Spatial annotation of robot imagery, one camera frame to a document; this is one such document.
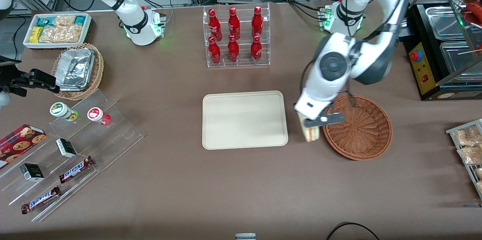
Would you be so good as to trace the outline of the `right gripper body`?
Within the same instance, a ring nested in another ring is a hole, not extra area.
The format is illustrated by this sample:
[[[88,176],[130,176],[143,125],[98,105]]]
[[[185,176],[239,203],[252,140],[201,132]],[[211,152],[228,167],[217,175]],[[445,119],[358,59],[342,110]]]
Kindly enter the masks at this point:
[[[33,88],[29,80],[30,73],[20,71],[16,66],[1,66],[0,68],[0,91],[10,92],[11,81],[30,82],[29,88]]]

